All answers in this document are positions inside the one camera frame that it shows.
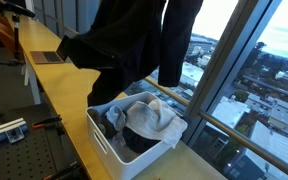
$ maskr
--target laptop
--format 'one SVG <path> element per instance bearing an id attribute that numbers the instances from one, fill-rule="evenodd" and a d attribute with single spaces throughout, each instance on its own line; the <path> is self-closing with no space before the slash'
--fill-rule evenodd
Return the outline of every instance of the laptop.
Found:
<path id="1" fill-rule="evenodd" d="M 69 40 L 68 36 L 64 36 L 56 51 L 31 51 L 31 55 L 35 64 L 61 64 L 69 57 L 65 51 L 65 44 Z"/>

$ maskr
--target folded towel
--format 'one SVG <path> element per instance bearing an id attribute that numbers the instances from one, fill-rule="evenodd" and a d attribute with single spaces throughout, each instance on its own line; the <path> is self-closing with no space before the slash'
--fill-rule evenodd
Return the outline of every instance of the folded towel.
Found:
<path id="1" fill-rule="evenodd" d="M 160 99 L 149 104 L 136 101 L 126 112 L 128 128 L 145 138 L 164 141 L 172 148 L 187 128 L 187 123 Z"/>

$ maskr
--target city view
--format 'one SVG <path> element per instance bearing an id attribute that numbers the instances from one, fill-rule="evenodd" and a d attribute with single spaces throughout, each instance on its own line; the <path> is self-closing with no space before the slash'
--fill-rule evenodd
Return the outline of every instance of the city view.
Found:
<path id="1" fill-rule="evenodd" d="M 288 2 L 282 2 L 234 80 L 221 90 L 224 95 L 215 102 L 212 116 L 288 163 L 288 21 L 281 23 L 288 20 L 286 10 Z M 171 91 L 191 100 L 217 39 L 192 33 L 180 84 Z M 157 81 L 158 69 L 150 77 Z M 152 92 L 180 114 L 186 109 L 146 81 L 134 83 L 126 93 L 142 91 Z M 228 179 L 288 179 L 210 123 L 192 149 Z"/>

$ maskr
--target hanging clothing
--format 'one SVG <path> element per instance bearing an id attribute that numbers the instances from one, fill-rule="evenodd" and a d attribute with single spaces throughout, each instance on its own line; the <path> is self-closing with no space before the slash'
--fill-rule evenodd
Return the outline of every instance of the hanging clothing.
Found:
<path id="1" fill-rule="evenodd" d="M 70 40 L 78 68 L 101 72 L 88 105 L 113 100 L 159 67 L 158 83 L 178 86 L 195 17 L 203 0 L 102 0 L 89 32 Z"/>

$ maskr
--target white plastic bin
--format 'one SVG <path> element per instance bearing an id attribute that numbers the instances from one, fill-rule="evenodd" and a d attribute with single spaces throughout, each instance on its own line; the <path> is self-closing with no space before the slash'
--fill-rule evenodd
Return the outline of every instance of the white plastic bin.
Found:
<path id="1" fill-rule="evenodd" d="M 108 104 L 89 107 L 88 109 L 95 109 L 100 115 L 103 115 L 113 105 L 117 105 L 124 110 L 135 101 L 142 101 L 148 104 L 156 98 L 157 97 L 153 96 L 151 93 L 144 92 L 114 100 Z M 127 180 L 133 178 L 170 148 L 170 145 L 161 141 L 132 161 L 123 162 L 90 115 L 88 115 L 87 110 L 89 140 L 113 179 Z"/>

